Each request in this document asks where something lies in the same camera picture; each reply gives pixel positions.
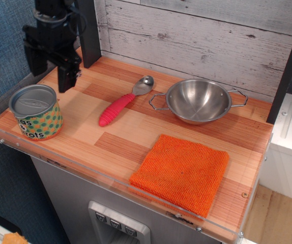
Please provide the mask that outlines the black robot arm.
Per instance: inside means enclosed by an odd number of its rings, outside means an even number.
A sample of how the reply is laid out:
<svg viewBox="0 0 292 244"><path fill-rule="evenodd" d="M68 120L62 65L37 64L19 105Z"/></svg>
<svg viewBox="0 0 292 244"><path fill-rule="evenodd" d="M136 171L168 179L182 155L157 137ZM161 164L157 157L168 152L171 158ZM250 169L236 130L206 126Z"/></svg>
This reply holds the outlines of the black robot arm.
<svg viewBox="0 0 292 244"><path fill-rule="evenodd" d="M73 1L35 1L35 27L25 25L24 51L34 76L44 73L48 62L57 66L59 92L74 87L81 58L74 48L78 21L86 18L73 6Z"/></svg>

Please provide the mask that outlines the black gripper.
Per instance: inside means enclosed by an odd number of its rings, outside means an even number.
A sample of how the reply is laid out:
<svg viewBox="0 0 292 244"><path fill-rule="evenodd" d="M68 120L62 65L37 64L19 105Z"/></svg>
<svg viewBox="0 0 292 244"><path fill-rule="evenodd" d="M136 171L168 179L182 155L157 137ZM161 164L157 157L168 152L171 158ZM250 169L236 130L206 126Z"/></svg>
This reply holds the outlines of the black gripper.
<svg viewBox="0 0 292 244"><path fill-rule="evenodd" d="M33 76L47 71L50 61L57 65L59 92L74 87L81 76L81 58L74 49L79 14L74 10L60 10L57 15L46 15L33 10L37 26L25 25L24 50Z"/></svg>

